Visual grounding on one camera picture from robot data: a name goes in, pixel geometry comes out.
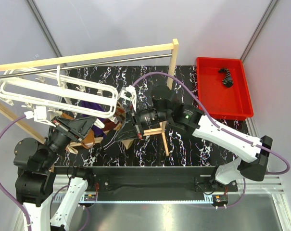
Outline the beige argyle sock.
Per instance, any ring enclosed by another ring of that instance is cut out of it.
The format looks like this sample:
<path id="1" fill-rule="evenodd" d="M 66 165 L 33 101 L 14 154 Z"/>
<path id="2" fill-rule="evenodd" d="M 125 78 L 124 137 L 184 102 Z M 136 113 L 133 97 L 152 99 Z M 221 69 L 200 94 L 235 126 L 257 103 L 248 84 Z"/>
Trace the beige argyle sock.
<path id="1" fill-rule="evenodd" d="M 122 124 L 126 119 L 126 111 L 119 101 L 116 104 L 116 109 L 113 118 L 115 119 L 114 123 L 116 125 Z"/>

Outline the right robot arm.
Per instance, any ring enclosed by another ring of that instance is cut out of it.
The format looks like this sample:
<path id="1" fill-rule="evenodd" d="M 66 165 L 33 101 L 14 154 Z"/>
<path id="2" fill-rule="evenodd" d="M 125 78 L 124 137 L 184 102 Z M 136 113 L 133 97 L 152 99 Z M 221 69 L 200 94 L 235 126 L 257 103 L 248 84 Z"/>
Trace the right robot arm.
<path id="1" fill-rule="evenodd" d="M 272 139 L 252 137 L 223 125 L 192 105 L 180 103 L 174 91 L 158 86 L 151 91 L 152 107 L 136 108 L 136 90 L 123 87 L 119 96 L 130 101 L 126 119 L 114 137 L 115 141 L 141 139 L 151 125 L 167 122 L 173 131 L 215 143 L 237 156 L 234 161 L 215 167 L 210 178 L 197 186 L 203 192 L 220 191 L 234 180 L 247 178 L 263 181 Z"/>

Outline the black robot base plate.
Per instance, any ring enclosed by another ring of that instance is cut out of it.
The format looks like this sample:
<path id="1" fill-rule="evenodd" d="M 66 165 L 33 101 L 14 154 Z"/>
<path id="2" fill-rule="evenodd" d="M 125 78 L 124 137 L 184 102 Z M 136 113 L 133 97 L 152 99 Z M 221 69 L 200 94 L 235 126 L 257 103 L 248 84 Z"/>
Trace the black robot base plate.
<path id="1" fill-rule="evenodd" d="M 102 201 L 196 201 L 214 167 L 92 167 Z"/>

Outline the brown orange striped sock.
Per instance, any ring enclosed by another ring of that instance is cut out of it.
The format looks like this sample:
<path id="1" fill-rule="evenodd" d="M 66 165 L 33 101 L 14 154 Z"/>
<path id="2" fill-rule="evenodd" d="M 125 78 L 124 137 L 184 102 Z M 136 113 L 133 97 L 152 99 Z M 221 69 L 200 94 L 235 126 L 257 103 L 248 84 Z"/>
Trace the brown orange striped sock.
<path id="1" fill-rule="evenodd" d="M 117 123 L 114 123 L 113 121 L 109 119 L 103 120 L 103 124 L 104 124 L 104 128 L 102 129 L 102 131 L 104 133 L 108 133 L 110 130 L 118 131 L 122 126 L 122 124 L 119 121 Z"/>

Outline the white plastic clip hanger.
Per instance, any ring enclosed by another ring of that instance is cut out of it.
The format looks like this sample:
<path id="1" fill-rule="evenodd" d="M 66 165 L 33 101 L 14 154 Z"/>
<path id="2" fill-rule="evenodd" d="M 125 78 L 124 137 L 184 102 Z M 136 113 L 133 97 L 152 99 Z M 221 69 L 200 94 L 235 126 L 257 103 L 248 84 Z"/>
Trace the white plastic clip hanger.
<path id="1" fill-rule="evenodd" d="M 0 76 L 0 99 L 13 106 L 23 102 L 32 110 L 45 106 L 51 110 L 70 111 L 73 114 L 109 119 L 117 123 L 118 91 L 115 87 L 62 75 L 60 67 L 40 70 L 35 67 L 8 70 Z M 104 111 L 88 109 L 71 103 L 71 99 L 97 103 Z"/>

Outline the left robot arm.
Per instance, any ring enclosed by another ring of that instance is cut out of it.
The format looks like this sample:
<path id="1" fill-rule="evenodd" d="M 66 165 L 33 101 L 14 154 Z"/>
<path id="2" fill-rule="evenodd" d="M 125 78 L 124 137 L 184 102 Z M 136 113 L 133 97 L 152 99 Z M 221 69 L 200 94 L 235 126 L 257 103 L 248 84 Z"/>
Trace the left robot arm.
<path id="1" fill-rule="evenodd" d="M 27 209 L 32 230 L 70 229 L 81 196 L 95 186 L 95 177 L 91 169 L 75 167 L 64 199 L 52 216 L 50 206 L 56 173 L 50 169 L 70 142 L 81 142 L 88 135 L 96 120 L 94 116 L 72 120 L 56 116 L 44 143 L 25 138 L 16 145 L 13 161 L 18 167 L 16 199 Z"/>

